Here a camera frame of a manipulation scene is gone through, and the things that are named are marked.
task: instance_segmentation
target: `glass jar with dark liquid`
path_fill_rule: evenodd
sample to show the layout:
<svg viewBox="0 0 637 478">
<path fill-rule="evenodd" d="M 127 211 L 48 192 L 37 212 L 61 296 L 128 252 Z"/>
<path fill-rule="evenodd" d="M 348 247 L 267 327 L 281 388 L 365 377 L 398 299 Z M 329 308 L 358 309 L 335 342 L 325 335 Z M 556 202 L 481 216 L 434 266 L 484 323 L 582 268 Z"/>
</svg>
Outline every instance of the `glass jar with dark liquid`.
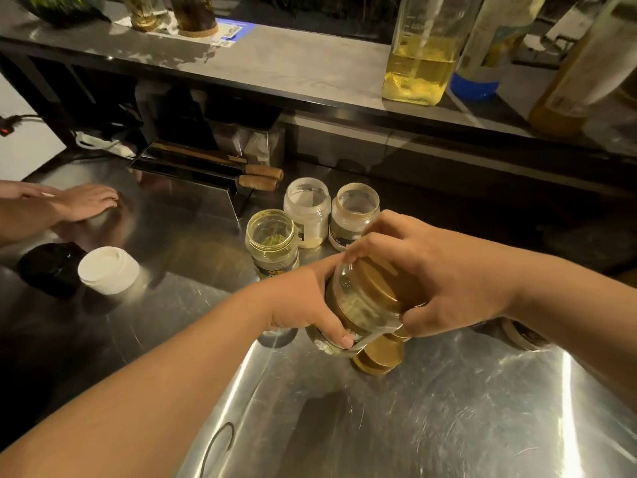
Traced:
<svg viewBox="0 0 637 478">
<path fill-rule="evenodd" d="M 219 31 L 212 0 L 171 0 L 179 33 L 187 37 L 208 37 Z"/>
</svg>

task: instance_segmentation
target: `jar with green residue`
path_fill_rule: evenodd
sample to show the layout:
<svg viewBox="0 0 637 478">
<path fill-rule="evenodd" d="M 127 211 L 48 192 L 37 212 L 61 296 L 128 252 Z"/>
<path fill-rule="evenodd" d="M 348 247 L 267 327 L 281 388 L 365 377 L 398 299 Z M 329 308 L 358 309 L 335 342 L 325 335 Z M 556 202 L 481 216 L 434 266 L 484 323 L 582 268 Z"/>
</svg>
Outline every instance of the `jar with green residue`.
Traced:
<svg viewBox="0 0 637 478">
<path fill-rule="evenodd" d="M 281 209 L 265 209 L 250 218 L 245 246 L 259 277 L 273 277 L 299 266 L 294 222 Z"/>
</svg>

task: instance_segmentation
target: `dark brown liquid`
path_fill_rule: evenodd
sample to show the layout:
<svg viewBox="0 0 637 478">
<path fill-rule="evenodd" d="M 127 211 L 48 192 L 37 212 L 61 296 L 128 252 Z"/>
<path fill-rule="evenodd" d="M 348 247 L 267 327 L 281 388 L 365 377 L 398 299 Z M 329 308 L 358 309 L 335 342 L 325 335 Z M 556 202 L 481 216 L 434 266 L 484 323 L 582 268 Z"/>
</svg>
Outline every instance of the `dark brown liquid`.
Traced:
<svg viewBox="0 0 637 478">
<path fill-rule="evenodd" d="M 179 29 L 203 32 L 217 24 L 210 0 L 171 0 Z"/>
</svg>

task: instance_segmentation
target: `white container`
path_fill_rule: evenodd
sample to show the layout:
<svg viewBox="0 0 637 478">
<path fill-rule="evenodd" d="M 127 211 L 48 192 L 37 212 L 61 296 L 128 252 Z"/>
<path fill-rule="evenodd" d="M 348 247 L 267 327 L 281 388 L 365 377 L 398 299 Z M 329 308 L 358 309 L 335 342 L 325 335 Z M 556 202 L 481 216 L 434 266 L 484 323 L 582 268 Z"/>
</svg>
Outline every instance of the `white container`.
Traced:
<svg viewBox="0 0 637 478">
<path fill-rule="evenodd" d="M 299 248 L 316 248 L 325 241 L 330 198 L 322 181 L 314 178 L 292 181 L 285 191 L 283 209 L 297 228 Z"/>
<path fill-rule="evenodd" d="M 338 190 L 332 201 L 329 242 L 340 252 L 361 237 L 380 212 L 378 193 L 367 184 L 349 183 Z"/>
<path fill-rule="evenodd" d="M 78 276 L 84 285 L 102 295 L 115 295 L 137 280 L 139 263 L 121 248 L 101 247 L 80 261 Z"/>
</svg>

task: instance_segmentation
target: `person's left hand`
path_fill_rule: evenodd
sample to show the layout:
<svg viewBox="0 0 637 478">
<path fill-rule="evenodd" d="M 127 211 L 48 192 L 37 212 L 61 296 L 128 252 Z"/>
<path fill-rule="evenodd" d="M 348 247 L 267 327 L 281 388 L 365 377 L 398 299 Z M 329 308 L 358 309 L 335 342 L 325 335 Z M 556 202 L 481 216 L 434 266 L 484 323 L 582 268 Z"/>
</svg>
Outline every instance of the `person's left hand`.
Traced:
<svg viewBox="0 0 637 478">
<path fill-rule="evenodd" d="M 56 196 L 60 192 L 62 191 L 58 188 L 44 184 L 0 180 L 0 198 L 2 199 L 45 198 L 48 195 Z"/>
<path fill-rule="evenodd" d="M 270 327 L 315 325 L 332 342 L 340 342 L 345 349 L 354 345 L 352 335 L 325 304 L 325 281 L 342 259 L 341 254 L 333 255 L 258 283 L 272 303 Z"/>
</svg>

